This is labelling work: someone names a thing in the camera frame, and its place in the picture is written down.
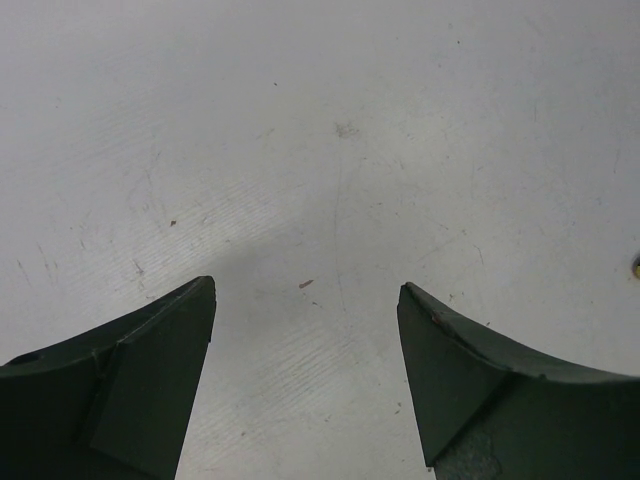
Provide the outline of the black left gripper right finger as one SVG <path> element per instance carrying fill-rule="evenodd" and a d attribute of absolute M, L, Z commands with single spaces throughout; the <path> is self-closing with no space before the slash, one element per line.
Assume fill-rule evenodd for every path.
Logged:
<path fill-rule="evenodd" d="M 412 283 L 399 336 L 425 464 L 439 479 L 635 479 L 639 380 L 518 343 Z"/>

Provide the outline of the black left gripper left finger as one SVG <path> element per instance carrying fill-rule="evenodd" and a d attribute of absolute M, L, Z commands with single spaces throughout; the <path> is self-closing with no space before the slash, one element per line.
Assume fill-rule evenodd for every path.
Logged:
<path fill-rule="evenodd" d="M 1 368 L 5 479 L 172 479 L 211 341 L 215 283 Z"/>

